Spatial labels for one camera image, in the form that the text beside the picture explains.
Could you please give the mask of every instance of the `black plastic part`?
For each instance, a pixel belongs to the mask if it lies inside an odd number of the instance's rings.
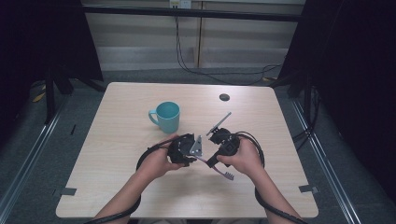
[[[183,163],[185,167],[196,161],[195,158],[189,158],[190,149],[194,145],[194,134],[188,133],[175,139],[168,148],[168,156],[172,163]]]
[[[238,151],[239,138],[233,134],[227,134],[227,133],[230,132],[226,129],[220,129],[217,132],[213,133],[212,137],[210,137],[209,139],[214,143],[215,141],[218,142],[219,140],[222,140],[219,150],[206,162],[206,164],[210,168],[212,168],[214,165],[216,165],[216,163],[219,162],[217,159],[218,155],[233,156]]]
[[[210,141],[212,141],[214,144],[218,145],[224,141],[227,140],[227,138],[230,136],[230,131],[228,131],[227,129],[218,129],[216,128],[215,130],[213,130],[212,132],[212,136],[209,138]]]

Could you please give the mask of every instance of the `forearm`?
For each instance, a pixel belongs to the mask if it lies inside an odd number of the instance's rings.
[[[122,189],[102,208],[94,219],[111,216],[131,208],[143,190],[152,181],[151,178],[140,173],[133,174]],[[108,223],[127,223],[129,216]]]
[[[298,213],[285,199],[282,193],[279,191],[275,183],[272,181],[271,177],[267,174],[264,168],[260,168],[254,172],[254,174],[249,176],[253,181],[257,191],[262,196],[262,199],[273,206],[274,208],[286,212],[294,217],[300,218]],[[267,209],[265,209],[269,223],[293,223],[280,217]]]

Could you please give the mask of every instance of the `mug handle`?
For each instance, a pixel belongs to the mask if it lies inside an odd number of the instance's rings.
[[[156,119],[154,119],[154,118],[152,117],[153,114],[157,114],[157,111],[156,111],[156,110],[150,110],[150,111],[148,112],[148,117],[149,117],[149,119],[151,119],[151,121],[152,121],[154,124],[160,125],[160,123],[158,122],[158,120],[156,120]]]

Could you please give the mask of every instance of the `tabletop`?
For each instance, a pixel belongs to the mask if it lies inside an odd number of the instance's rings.
[[[222,94],[229,101],[220,100]],[[110,83],[79,153],[63,195],[58,217],[94,217],[134,173],[148,147],[167,134],[149,120],[148,112],[164,101],[180,106],[177,133],[201,135],[203,158],[219,148],[206,133],[228,112],[220,128],[231,133],[251,133],[261,144],[265,169],[279,190],[302,217],[315,217],[318,207],[290,137],[274,90],[267,87],[222,85]],[[168,172],[143,192],[142,202],[131,217],[139,218],[260,218],[264,209],[254,197],[254,185],[232,166],[222,164],[224,178],[201,162]]]

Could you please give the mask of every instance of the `person's left hand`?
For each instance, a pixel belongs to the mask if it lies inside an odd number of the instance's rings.
[[[172,133],[161,142],[178,137],[177,134]],[[169,162],[167,158],[168,149],[163,147],[169,147],[171,143],[164,144],[161,148],[151,152],[142,162],[137,173],[141,173],[145,177],[152,180],[161,177],[166,174],[166,172],[171,170],[178,170],[183,167],[184,164],[177,164]]]

